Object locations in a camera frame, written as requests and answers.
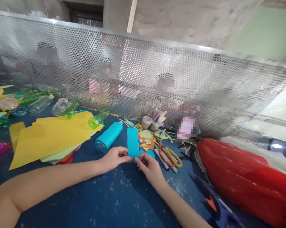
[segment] left hand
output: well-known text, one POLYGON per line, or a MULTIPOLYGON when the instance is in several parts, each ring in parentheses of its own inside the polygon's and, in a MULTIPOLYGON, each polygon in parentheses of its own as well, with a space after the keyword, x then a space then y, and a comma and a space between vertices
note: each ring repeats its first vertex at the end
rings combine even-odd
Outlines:
POLYGON ((131 162, 131 160, 126 147, 113 147, 100 159, 100 162, 102 163, 104 172, 107 173, 115 169, 118 165, 124 162, 131 162))

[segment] metal mesh panel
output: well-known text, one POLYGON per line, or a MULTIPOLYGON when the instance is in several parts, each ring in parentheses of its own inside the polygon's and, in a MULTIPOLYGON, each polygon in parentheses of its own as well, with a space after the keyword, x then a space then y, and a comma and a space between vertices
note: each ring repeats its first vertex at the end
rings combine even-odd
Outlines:
POLYGON ((202 135, 214 138, 249 121, 286 86, 286 63, 1 11, 0 58, 10 73, 2 79, 10 82, 126 117, 157 107, 168 111, 169 128, 195 115, 202 135), (56 54, 47 62, 38 48, 56 54), (99 73, 100 63, 111 64, 110 74, 99 73), (173 90, 158 93, 169 87, 160 78, 172 79, 173 90), (210 106, 210 94, 220 90, 238 101, 210 106))

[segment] red plastic bag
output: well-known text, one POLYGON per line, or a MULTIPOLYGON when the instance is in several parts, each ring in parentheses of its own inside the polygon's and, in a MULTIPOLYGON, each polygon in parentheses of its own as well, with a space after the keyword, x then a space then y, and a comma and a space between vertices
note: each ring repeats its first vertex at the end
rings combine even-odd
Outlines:
POLYGON ((211 183, 226 199, 275 228, 286 228, 286 174, 230 143, 204 139, 198 151, 211 183))

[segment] wall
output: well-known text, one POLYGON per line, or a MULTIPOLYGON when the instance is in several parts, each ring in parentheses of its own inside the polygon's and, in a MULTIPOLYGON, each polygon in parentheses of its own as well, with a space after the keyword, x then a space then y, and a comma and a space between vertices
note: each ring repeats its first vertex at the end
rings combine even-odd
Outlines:
POLYGON ((262 0, 138 0, 133 33, 226 49, 262 0))
POLYGON ((229 50, 286 62, 286 9, 260 7, 229 50))
POLYGON ((132 0, 104 0, 103 28, 126 32, 132 0))

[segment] table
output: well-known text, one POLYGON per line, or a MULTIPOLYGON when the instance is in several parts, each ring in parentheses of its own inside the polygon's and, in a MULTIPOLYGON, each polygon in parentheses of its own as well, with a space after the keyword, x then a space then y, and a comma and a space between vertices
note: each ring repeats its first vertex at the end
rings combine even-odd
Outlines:
MULTIPOLYGON (((38 115, 28 114, 24 117, 10 117, 11 122, 23 121, 26 127, 31 126, 36 118, 51 117, 51 108, 54 103, 38 115)), ((109 116, 104 121, 105 126, 102 131, 93 135, 75 152, 73 163, 96 160, 104 156, 102 152, 96 150, 94 142, 115 121, 119 120, 115 116, 109 116)), ((8 129, 0 131, 0 141, 11 142, 8 129)), ((163 144, 176 152, 178 156, 181 156, 180 151, 184 151, 177 148, 180 145, 179 142, 171 144, 169 140, 163 140, 163 144)), ((123 125, 123 131, 112 146, 127 147, 126 125, 123 125)), ((8 171, 12 158, 12 149, 0 156, 0 185, 24 172, 51 165, 38 160, 8 171)), ((179 173, 177 174, 172 170, 166 171, 160 164, 165 179, 169 179, 169 185, 178 194, 182 194, 184 200, 205 220, 213 227, 217 227, 213 219, 215 212, 210 209, 202 192, 188 176, 191 171, 200 177, 203 177, 203 173, 198 165, 189 160, 182 160, 182 163, 183 166, 178 168, 179 173)), ((260 219, 245 213, 224 198, 223 201, 240 217, 247 228, 269 227, 260 219)), ((177 225, 172 211, 155 192, 144 174, 138 170, 136 164, 132 162, 122 164, 104 175, 91 178, 51 196, 22 213, 15 227, 167 228, 181 226, 177 225)))

